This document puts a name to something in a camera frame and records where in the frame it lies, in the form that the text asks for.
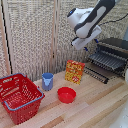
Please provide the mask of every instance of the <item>white panel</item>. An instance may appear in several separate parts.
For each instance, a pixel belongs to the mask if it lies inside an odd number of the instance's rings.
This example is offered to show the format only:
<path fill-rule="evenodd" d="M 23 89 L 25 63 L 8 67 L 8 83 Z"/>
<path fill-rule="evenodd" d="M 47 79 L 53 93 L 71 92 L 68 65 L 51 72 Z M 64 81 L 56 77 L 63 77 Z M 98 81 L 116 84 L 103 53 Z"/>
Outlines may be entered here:
<path fill-rule="evenodd" d="M 40 79 L 42 73 L 50 72 L 54 1 L 4 1 L 13 73 L 23 73 L 32 81 Z"/>

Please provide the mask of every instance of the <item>red bowl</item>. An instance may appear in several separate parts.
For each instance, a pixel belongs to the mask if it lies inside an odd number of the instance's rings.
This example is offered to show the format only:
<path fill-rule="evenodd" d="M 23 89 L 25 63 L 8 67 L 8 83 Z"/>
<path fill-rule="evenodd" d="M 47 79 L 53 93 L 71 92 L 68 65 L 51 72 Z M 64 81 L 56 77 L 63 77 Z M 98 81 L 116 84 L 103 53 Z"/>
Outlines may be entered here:
<path fill-rule="evenodd" d="M 76 97 L 76 92 L 72 88 L 62 87 L 58 89 L 58 98 L 63 103 L 72 103 Z"/>

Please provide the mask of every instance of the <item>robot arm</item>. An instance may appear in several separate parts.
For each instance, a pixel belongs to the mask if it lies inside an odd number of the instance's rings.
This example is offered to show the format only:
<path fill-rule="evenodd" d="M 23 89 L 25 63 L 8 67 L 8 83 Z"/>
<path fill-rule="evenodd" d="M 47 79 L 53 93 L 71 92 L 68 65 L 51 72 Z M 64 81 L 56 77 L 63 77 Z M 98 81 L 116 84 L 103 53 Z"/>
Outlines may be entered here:
<path fill-rule="evenodd" d="M 72 43 L 73 45 L 76 45 L 77 50 L 84 47 L 88 42 L 101 33 L 101 29 L 97 24 L 119 1 L 120 0 L 99 0 L 95 8 L 74 8 L 69 12 L 67 15 L 69 25 L 74 29 L 78 37 L 77 40 L 74 40 L 75 42 Z"/>

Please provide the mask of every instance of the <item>basket handle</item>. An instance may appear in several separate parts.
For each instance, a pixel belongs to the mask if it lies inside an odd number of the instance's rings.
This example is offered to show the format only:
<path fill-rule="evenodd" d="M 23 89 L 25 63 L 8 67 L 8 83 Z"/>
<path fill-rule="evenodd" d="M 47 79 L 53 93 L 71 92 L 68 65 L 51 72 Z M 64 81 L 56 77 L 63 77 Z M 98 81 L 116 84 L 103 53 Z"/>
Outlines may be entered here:
<path fill-rule="evenodd" d="M 16 111 L 16 110 L 18 110 L 18 109 L 20 109 L 20 108 L 22 108 L 22 107 L 24 107 L 24 106 L 26 106 L 26 105 L 28 105 L 28 104 L 31 104 L 31 103 L 33 103 L 33 102 L 35 102 L 35 101 L 37 101 L 37 100 L 42 99 L 42 98 L 45 97 L 45 95 L 43 94 L 43 92 L 42 92 L 39 88 L 37 88 L 37 89 L 40 91 L 40 93 L 42 94 L 42 96 L 39 97 L 39 98 L 37 98 L 37 99 L 34 99 L 34 100 L 32 100 L 32 101 L 30 101 L 30 102 L 28 102 L 28 103 L 26 103 L 26 104 L 24 104 L 24 105 L 22 105 L 22 106 L 20 106 L 20 107 L 17 107 L 17 108 L 15 108 L 15 109 L 12 109 L 12 108 L 9 107 L 9 105 L 8 105 L 8 103 L 7 103 L 6 101 L 4 101 L 4 103 L 5 103 L 5 105 L 7 106 L 7 108 L 8 108 L 10 111 Z"/>
<path fill-rule="evenodd" d="M 26 77 L 26 76 L 23 75 L 22 73 L 15 73 L 15 74 L 11 74 L 11 75 L 9 75 L 9 76 L 2 77 L 2 78 L 0 78 L 0 80 L 5 79 L 5 78 L 8 78 L 8 77 L 10 77 L 10 76 L 17 75 L 17 74 L 21 74 L 22 76 Z"/>

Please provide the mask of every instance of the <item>cable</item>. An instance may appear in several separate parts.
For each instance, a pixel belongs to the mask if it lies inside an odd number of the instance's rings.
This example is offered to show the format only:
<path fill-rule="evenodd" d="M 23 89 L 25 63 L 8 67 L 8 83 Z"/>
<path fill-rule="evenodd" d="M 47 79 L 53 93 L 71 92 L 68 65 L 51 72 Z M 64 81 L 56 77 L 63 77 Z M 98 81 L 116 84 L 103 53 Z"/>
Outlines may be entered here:
<path fill-rule="evenodd" d="M 124 17 L 122 17 L 121 19 L 118 19 L 118 20 L 110 20 L 110 21 L 108 21 L 108 22 L 104 22 L 104 23 L 102 23 L 102 24 L 99 24 L 99 26 L 101 26 L 101 25 L 103 25 L 103 24 L 107 24 L 107 23 L 109 23 L 109 22 L 117 22 L 117 21 L 120 21 L 120 20 L 122 20 L 122 19 L 124 19 L 126 16 L 128 15 L 128 13 L 124 16 Z"/>

